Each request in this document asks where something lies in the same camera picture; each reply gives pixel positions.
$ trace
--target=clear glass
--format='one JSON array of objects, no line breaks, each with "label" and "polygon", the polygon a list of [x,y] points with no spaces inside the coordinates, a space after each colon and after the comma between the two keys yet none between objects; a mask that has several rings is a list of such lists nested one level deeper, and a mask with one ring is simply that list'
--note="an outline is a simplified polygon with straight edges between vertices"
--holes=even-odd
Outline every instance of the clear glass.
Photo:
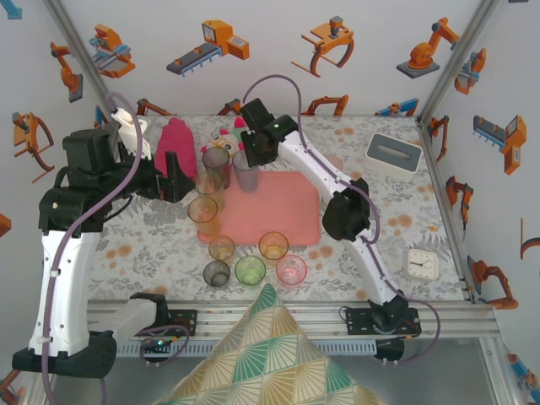
[{"label": "clear glass", "polygon": [[206,170],[217,172],[223,180],[223,188],[230,186],[230,157],[226,149],[218,146],[206,149],[202,154],[202,163]]},{"label": "clear glass", "polygon": [[201,234],[206,236],[219,235],[221,221],[218,213],[218,204],[212,198],[195,198],[190,202],[187,213]]},{"label": "clear glass", "polygon": [[267,274],[267,267],[260,257],[242,257],[235,266],[235,276],[242,284],[255,285]]},{"label": "clear glass", "polygon": [[276,266],[276,274],[285,284],[296,285],[303,282],[307,276],[307,266],[298,256],[283,256]]},{"label": "clear glass", "polygon": [[225,195],[223,180],[215,171],[202,171],[193,179],[195,190],[199,196],[210,197],[218,204],[218,210],[221,212],[225,207]]},{"label": "clear glass", "polygon": [[231,264],[235,257],[235,243],[228,236],[216,236],[208,245],[208,253],[215,260]]},{"label": "clear glass", "polygon": [[247,164],[246,151],[241,150],[233,156],[233,168],[236,180],[243,192],[254,192],[259,183],[259,166],[250,167]]},{"label": "clear glass", "polygon": [[259,240],[259,251],[267,264],[275,265],[289,251],[289,241],[279,232],[268,232]]},{"label": "clear glass", "polygon": [[229,265],[218,260],[210,262],[202,271],[202,277],[210,287],[221,287],[229,281]]}]

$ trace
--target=pink bottle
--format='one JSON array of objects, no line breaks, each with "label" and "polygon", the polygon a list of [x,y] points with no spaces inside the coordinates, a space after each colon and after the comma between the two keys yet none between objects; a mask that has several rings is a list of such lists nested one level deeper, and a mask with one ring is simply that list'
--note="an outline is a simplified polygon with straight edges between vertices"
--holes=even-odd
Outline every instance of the pink bottle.
[{"label": "pink bottle", "polygon": [[155,167],[165,176],[167,176],[165,152],[168,151],[176,152],[178,163],[186,176],[192,179],[197,175],[197,159],[192,130],[183,120],[174,117],[163,127],[155,152]]}]

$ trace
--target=patterned cushion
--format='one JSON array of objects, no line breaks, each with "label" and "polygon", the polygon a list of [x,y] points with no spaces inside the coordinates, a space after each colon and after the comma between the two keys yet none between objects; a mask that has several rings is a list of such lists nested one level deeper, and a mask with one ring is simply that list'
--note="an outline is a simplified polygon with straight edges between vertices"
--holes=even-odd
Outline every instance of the patterned cushion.
[{"label": "patterned cushion", "polygon": [[300,330],[272,285],[162,405],[380,405]]}]

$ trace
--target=clock face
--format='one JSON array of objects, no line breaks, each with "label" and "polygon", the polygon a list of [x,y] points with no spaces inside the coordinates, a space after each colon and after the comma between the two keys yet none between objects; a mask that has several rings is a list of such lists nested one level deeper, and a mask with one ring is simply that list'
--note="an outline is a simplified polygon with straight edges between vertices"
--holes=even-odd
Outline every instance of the clock face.
[{"label": "clock face", "polygon": [[410,249],[405,263],[405,273],[411,278],[436,280],[439,277],[439,261],[432,251]]}]

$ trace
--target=table surface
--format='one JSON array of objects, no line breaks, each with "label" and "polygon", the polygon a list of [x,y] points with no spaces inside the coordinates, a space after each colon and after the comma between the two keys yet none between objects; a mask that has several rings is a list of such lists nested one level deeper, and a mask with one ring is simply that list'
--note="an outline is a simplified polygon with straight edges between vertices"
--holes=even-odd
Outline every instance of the table surface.
[{"label": "table surface", "polygon": [[[145,133],[155,151],[168,117],[152,117]],[[221,127],[232,129],[233,116],[183,116],[195,138],[199,170],[200,149]],[[424,160],[409,183],[393,180],[362,166],[374,132],[420,144],[413,118],[394,117],[302,117],[305,135],[339,169],[353,178],[362,176],[381,214],[381,237],[376,246],[389,273],[403,292],[424,300],[463,300],[459,277],[440,215],[434,188]],[[264,170],[292,170],[278,159]],[[225,288],[215,289],[203,281],[203,269],[211,261],[208,244],[197,238],[187,216],[190,192],[177,204],[135,197],[130,207],[106,224],[91,274],[89,298],[126,300],[138,291],[165,294],[168,300],[254,300],[265,283],[272,283],[283,300],[365,300],[364,281],[345,248],[321,227],[315,246],[294,246],[289,253],[308,265],[308,275],[296,287],[281,284],[273,268],[260,285],[246,287],[231,274]],[[321,202],[321,218],[326,205]],[[440,276],[431,283],[402,276],[404,254],[409,248],[434,251],[440,260]],[[237,259],[258,255],[256,246],[237,246]]]}]

